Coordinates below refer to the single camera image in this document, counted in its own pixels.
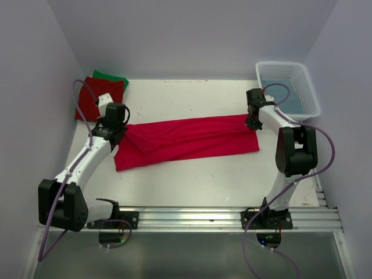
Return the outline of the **crimson pink t shirt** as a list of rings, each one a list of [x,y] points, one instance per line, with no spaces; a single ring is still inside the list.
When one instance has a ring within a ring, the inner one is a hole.
[[[116,171],[163,162],[259,151],[245,115],[130,124],[114,156]]]

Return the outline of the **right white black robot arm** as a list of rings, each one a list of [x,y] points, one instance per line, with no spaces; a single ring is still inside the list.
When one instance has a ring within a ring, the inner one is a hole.
[[[248,116],[245,124],[251,130],[267,126],[276,136],[275,163],[278,174],[269,194],[264,197],[257,213],[246,209],[241,212],[242,221],[247,221],[250,230],[292,229],[289,202],[299,184],[299,179],[317,166],[316,131],[295,124],[278,114],[273,101],[265,98],[260,88],[246,92]]]

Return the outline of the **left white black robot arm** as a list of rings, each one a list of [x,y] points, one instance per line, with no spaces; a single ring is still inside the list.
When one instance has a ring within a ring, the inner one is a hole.
[[[83,191],[101,162],[124,138],[129,117],[130,111],[125,104],[107,104],[104,116],[88,133],[83,149],[74,160],[55,178],[40,182],[38,218],[41,224],[73,232],[96,221],[107,228],[119,225],[118,202],[105,198],[87,202]]]

